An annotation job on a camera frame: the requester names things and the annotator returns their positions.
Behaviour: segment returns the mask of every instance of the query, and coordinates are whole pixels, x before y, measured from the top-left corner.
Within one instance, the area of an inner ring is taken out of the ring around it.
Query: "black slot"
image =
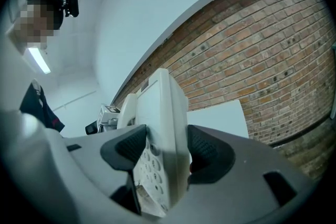
[[[141,215],[132,172],[129,172],[126,185],[117,189],[110,198],[131,212]]]
[[[67,149],[68,149],[69,152],[78,150],[80,148],[82,148],[82,147],[80,145],[77,145],[77,144],[67,146]]]
[[[297,194],[284,179],[283,175],[277,171],[264,174],[264,179],[272,190],[280,206],[285,205]]]

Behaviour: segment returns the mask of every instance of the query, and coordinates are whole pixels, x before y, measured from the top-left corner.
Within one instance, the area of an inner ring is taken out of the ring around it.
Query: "dark clothing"
[[[36,89],[33,83],[30,84],[21,103],[20,110],[22,113],[33,115],[40,120],[46,128],[55,129],[58,132],[64,128],[64,124],[60,122],[48,106],[41,86],[39,86],[39,89]]]

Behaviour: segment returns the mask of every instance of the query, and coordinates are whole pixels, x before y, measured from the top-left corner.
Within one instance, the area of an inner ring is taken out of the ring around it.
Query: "ceiling light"
[[[45,60],[43,59],[41,52],[38,48],[29,48],[29,52],[34,57],[37,64],[40,66],[44,74],[49,74],[51,71],[49,67],[47,66]]]

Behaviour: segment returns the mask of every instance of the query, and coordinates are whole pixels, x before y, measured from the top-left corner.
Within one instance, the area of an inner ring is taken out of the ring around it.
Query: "white telephone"
[[[166,69],[158,69],[122,106],[117,128],[146,124],[146,147],[134,169],[150,197],[167,212],[187,190],[190,155],[187,147],[188,99]]]

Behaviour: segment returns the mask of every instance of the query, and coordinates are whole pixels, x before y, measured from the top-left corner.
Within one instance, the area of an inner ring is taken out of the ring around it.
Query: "black camera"
[[[63,9],[65,10],[65,17],[77,17],[79,14],[78,0],[64,0]]]

